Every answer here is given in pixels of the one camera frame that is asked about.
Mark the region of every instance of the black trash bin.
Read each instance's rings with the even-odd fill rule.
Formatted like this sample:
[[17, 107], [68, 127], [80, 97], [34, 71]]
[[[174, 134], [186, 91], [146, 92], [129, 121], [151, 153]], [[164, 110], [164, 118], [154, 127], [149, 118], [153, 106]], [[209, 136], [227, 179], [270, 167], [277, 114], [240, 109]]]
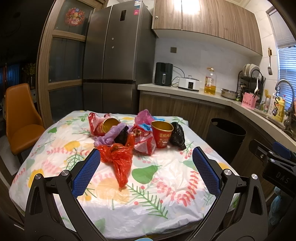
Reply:
[[236, 123], [220, 118], [211, 119], [206, 143], [229, 164], [237, 154], [246, 131]]

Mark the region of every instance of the kitchen counter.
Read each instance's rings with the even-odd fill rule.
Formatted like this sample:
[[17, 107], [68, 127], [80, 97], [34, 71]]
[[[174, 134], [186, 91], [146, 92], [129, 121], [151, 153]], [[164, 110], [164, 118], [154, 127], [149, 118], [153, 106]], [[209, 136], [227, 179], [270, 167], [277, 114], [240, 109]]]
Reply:
[[229, 100], [227, 98], [221, 97], [220, 93], [216, 95], [209, 95], [203, 92], [201, 89], [199, 92], [190, 91], [190, 90], [183, 90], [174, 87], [167, 87], [167, 86], [159, 86], [154, 84], [144, 84], [138, 85], [138, 90], [140, 91], [149, 91], [149, 92], [156, 92], [161, 94], [167, 95], [175, 95], [175, 96], [183, 96], [187, 98], [193, 98], [203, 101], [209, 101], [217, 104], [222, 104], [226, 106], [230, 106], [246, 116], [249, 120], [257, 124], [261, 127], [264, 131], [266, 131], [273, 139], [284, 145], [286, 148], [296, 152], [296, 142], [292, 140], [287, 134], [285, 134], [281, 129], [277, 126], [263, 118], [262, 116], [258, 115], [252, 110], [244, 108], [241, 106], [241, 103], [238, 101]]

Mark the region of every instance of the blue gripper pad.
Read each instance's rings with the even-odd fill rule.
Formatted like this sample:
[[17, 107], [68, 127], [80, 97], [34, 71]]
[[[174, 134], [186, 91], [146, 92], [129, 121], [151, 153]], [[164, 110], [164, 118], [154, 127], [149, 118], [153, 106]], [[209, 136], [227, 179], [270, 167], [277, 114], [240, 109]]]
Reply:
[[281, 143], [274, 142], [272, 144], [272, 150], [278, 153], [279, 156], [287, 160], [291, 160], [291, 151], [285, 148]]
[[91, 178], [101, 161], [101, 155], [98, 150], [91, 152], [85, 159], [85, 164], [73, 180], [72, 194], [75, 198], [84, 194]]
[[207, 156], [196, 147], [192, 153], [192, 160], [209, 193], [217, 198], [221, 193], [220, 179], [209, 164]]

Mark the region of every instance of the wooden door frame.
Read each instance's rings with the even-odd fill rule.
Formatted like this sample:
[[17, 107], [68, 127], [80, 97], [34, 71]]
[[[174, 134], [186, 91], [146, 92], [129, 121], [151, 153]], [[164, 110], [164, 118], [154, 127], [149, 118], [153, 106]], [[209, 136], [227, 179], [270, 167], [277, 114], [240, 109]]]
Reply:
[[[77, 0], [94, 8], [94, 12], [105, 8], [109, 0]], [[82, 79], [67, 80], [49, 83], [49, 57], [52, 44], [52, 38], [65, 38], [78, 40], [81, 42], [86, 41], [86, 36], [75, 34], [67, 31], [54, 29], [58, 19], [60, 10], [65, 0], [55, 0], [52, 8], [47, 16], [46, 22], [43, 27], [42, 35], [39, 42], [37, 65], [36, 65], [36, 90], [37, 90], [37, 105], [39, 113], [43, 120], [45, 128], [53, 124], [52, 114], [50, 109], [49, 91], [65, 87], [81, 86]]]

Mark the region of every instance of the cooking oil bottle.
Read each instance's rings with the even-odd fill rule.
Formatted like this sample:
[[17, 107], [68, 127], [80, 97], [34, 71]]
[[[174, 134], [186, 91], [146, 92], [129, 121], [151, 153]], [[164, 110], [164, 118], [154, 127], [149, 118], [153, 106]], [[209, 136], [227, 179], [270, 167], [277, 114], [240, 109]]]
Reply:
[[205, 77], [205, 90], [206, 94], [215, 95], [217, 84], [217, 75], [213, 68], [207, 68], [207, 73]]

